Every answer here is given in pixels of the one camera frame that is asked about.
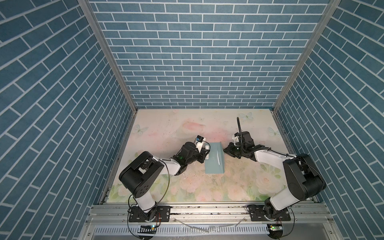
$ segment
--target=brick wallpaper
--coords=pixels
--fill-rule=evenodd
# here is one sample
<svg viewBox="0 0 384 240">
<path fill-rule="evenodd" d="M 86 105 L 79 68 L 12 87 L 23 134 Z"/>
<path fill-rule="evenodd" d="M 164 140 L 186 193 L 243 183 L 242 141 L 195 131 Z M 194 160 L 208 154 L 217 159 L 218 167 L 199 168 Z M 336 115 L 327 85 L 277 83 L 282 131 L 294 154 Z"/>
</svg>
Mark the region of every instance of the brick wallpaper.
<svg viewBox="0 0 384 240">
<path fill-rule="evenodd" d="M 0 1 L 0 239 L 78 237 L 131 114 L 76 0 Z"/>
<path fill-rule="evenodd" d="M 271 108 L 327 3 L 91 0 L 139 108 Z"/>
<path fill-rule="evenodd" d="M 278 115 L 344 239 L 384 234 L 384 1 L 342 0 Z"/>
</svg>

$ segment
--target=back wall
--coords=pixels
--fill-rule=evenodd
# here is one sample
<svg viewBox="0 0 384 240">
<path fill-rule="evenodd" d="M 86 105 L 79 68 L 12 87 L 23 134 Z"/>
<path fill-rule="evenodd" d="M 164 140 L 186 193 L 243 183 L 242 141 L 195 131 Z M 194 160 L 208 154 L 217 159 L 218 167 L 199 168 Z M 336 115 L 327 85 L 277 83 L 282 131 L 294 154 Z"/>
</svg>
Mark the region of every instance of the back wall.
<svg viewBox="0 0 384 240">
<path fill-rule="evenodd" d="M 327 3 L 91 1 L 139 108 L 271 108 Z"/>
</svg>

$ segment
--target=floral mat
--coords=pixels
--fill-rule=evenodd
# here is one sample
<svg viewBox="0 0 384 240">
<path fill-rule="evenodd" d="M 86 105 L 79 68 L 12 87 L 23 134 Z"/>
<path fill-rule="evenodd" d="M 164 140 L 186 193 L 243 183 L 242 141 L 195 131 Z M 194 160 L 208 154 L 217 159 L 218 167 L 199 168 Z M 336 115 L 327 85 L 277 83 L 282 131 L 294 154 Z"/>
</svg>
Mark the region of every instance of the floral mat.
<svg viewBox="0 0 384 240">
<path fill-rule="evenodd" d="M 238 132 L 236 117 L 256 145 L 288 152 L 268 109 L 141 109 L 107 202 L 128 202 L 131 193 L 118 177 L 143 151 L 170 158 L 197 135 L 206 137 L 207 142 L 221 142 L 224 149 Z M 205 174 L 204 164 L 194 162 L 181 175 L 171 176 L 163 202 L 265 200 L 286 187 L 284 171 L 248 158 L 224 156 L 224 174 Z M 150 188 L 155 200 L 163 196 L 167 185 L 168 175 L 159 175 Z"/>
</svg>

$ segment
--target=metal corner post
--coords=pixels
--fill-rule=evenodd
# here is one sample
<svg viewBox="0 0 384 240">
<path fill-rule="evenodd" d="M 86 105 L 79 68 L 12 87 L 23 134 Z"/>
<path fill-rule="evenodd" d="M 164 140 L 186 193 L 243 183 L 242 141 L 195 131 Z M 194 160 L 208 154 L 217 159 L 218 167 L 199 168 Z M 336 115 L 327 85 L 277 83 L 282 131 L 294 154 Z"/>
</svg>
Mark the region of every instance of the metal corner post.
<svg viewBox="0 0 384 240">
<path fill-rule="evenodd" d="M 288 94 L 288 91 L 295 82 L 297 76 L 299 75 L 301 69 L 303 68 L 305 62 L 307 61 L 309 55 L 311 54 L 313 48 L 315 47 L 317 41 L 319 40 L 321 34 L 323 33 L 325 27 L 327 26 L 329 20 L 331 19 L 336 8 L 339 6 L 341 0 L 329 0 L 328 5 L 324 9 L 323 15 L 321 16 L 320 21 L 316 24 L 315 29 L 311 37 L 308 40 L 307 45 L 305 46 L 304 51 L 297 60 L 296 65 L 293 67 L 290 76 L 288 77 L 287 82 L 285 83 L 283 89 L 281 90 L 280 95 L 278 96 L 276 102 L 273 104 L 273 111 L 276 112 L 282 104 L 285 96 Z"/>
<path fill-rule="evenodd" d="M 125 98 L 127 99 L 128 104 L 132 108 L 133 112 L 137 112 L 137 107 L 135 105 L 135 102 L 133 101 L 127 85 L 125 84 L 124 78 L 121 75 L 121 72 L 118 68 L 118 65 L 115 61 L 115 58 L 112 55 L 112 52 L 108 46 L 108 43 L 104 37 L 104 34 L 100 28 L 100 25 L 96 19 L 96 15 L 92 10 L 91 4 L 89 3 L 89 0 L 78 0 L 80 7 L 82 11 L 84 12 L 85 18 L 88 20 L 89 25 L 91 26 L 91 29 L 93 33 L 95 34 L 95 37 L 101 47 L 101 50 L 103 51 L 109 66 L 112 69 L 113 74 L 116 77 L 117 82 L 119 83 L 122 92 L 124 93 Z"/>
</svg>

